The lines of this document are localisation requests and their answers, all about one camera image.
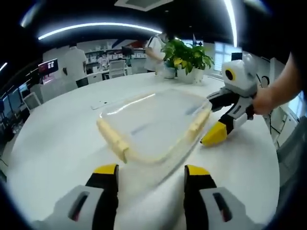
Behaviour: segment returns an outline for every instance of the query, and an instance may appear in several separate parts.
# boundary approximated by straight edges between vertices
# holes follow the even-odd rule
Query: ceiling light
[[[1,66],[1,68],[0,68],[0,72],[1,72],[1,70],[3,70],[3,68],[7,65],[8,63],[7,62],[5,62],[2,66]]]
[[[86,26],[97,26],[97,25],[125,26],[125,27],[137,28],[137,29],[141,29],[141,30],[147,30],[147,31],[154,32],[154,33],[157,33],[157,34],[162,33],[161,31],[154,30],[154,29],[151,29],[151,28],[148,28],[148,27],[139,26],[139,25],[132,25],[132,24],[125,24],[125,23],[86,23],[86,24],[71,25],[71,26],[68,26],[68,27],[64,27],[64,28],[49,32],[47,34],[44,34],[42,36],[39,36],[38,39],[42,40],[46,37],[49,37],[51,35],[54,35],[54,34],[57,34],[57,33],[60,33],[60,32],[66,31],[66,30],[71,30],[71,29],[86,27]]]
[[[227,8],[230,23],[231,23],[232,34],[234,37],[234,47],[236,47],[237,46],[237,35],[236,35],[236,20],[235,20],[234,9],[232,7],[231,0],[224,0],[224,2]]]

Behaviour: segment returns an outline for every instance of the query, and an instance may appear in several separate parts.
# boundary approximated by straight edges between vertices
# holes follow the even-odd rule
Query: potted plant
[[[213,59],[205,54],[203,46],[186,46],[180,40],[169,41],[162,49],[165,63],[169,68],[177,69],[178,79],[185,83],[199,83],[203,71],[214,65]]]

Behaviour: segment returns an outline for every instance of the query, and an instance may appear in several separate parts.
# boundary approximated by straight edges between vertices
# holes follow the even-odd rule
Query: robot camera eye
[[[225,71],[225,74],[226,74],[226,77],[229,79],[229,80],[233,80],[234,79],[234,76],[233,74],[229,71],[229,70],[226,70]]]

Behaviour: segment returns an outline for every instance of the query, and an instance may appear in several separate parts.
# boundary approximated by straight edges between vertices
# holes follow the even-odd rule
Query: ceiling
[[[43,40],[40,35],[65,26],[90,22],[117,22],[142,25],[156,30],[171,29],[182,39],[197,39],[205,42],[233,43],[229,16],[223,0],[175,0],[148,12],[116,7],[116,0],[40,1],[36,14],[23,28],[20,22],[34,1],[6,2],[0,9],[0,19],[5,22],[0,42],[0,65],[8,65],[0,73],[0,86],[9,87],[16,81],[24,81],[25,68],[29,63],[40,62],[42,54],[54,47],[69,42],[96,39],[148,39],[152,33],[138,29],[93,26],[73,29],[55,34]],[[236,17],[238,46],[243,50],[265,58],[277,57],[285,61],[288,50],[280,49],[282,41],[276,33],[273,20],[243,1],[232,0]]]

